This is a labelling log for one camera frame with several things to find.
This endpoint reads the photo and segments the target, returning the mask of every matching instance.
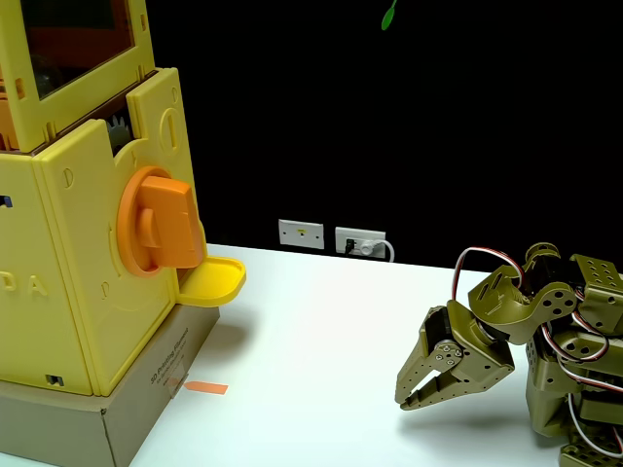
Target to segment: yellow plastic housing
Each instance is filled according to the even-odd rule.
[[[0,194],[13,205],[0,207],[1,379],[107,396],[176,303],[223,305],[244,283],[240,262],[207,251],[181,291],[176,269],[124,268],[115,232],[132,174],[155,165],[195,189],[177,70],[127,101],[135,139],[114,157],[95,120],[34,158],[0,154]]]
[[[28,153],[154,70],[144,0],[128,0],[134,46],[39,99],[20,0],[2,0],[0,66],[19,150]]]

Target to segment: white table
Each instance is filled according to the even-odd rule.
[[[247,282],[203,345],[188,380],[132,467],[499,467],[558,465],[565,439],[531,431],[528,365],[490,391],[403,412],[396,375],[453,272],[210,245],[244,261]],[[458,297],[486,275],[464,271]],[[0,454],[0,467],[41,465]]]

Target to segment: orange paper strip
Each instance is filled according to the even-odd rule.
[[[207,392],[208,394],[219,394],[223,396],[230,386],[227,384],[214,384],[212,382],[190,381],[185,383],[184,387],[189,391]]]

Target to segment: gear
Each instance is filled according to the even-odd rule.
[[[121,148],[126,146],[132,140],[129,127],[126,125],[123,117],[117,120],[117,116],[113,116],[112,125],[109,122],[106,122],[106,126],[108,127],[110,147],[113,149],[113,154],[117,154]]]

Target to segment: electrical outlet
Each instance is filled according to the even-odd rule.
[[[353,256],[363,256],[359,247],[361,242],[365,240],[385,240],[385,232],[362,231],[360,229],[347,229],[345,227],[336,227],[335,229],[335,252],[344,254],[347,249],[347,240],[354,240],[354,249],[349,253]],[[380,244],[374,249],[369,258],[384,258],[385,245]]]
[[[282,245],[324,250],[324,226],[279,219],[279,240]]]

